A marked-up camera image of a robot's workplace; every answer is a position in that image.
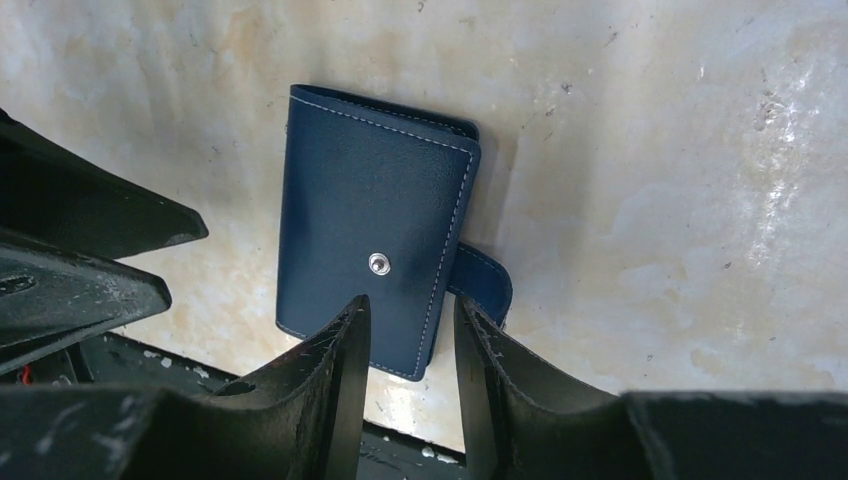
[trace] snap button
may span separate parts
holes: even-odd
[[[392,269],[389,259],[382,253],[372,253],[368,257],[368,266],[371,267],[372,272],[380,276],[389,273],[389,270]]]

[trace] wallet flap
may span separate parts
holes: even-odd
[[[367,294],[372,365],[419,380],[480,161],[476,128],[295,85],[287,133],[277,324],[308,336]]]

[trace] navy blue leather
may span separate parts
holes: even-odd
[[[277,325],[312,335],[367,294],[371,365],[420,380],[449,288],[502,319],[509,276],[481,252],[459,247],[478,138],[465,120],[292,86]],[[377,252],[389,259],[388,275],[369,268]]]

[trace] marbled surface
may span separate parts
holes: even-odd
[[[848,389],[844,0],[9,0],[0,48],[14,118],[209,226],[127,260],[174,295],[128,336],[239,374],[294,345],[275,272],[310,82],[481,126],[463,236],[563,370]],[[371,371],[365,413],[462,450],[450,318],[424,381]]]

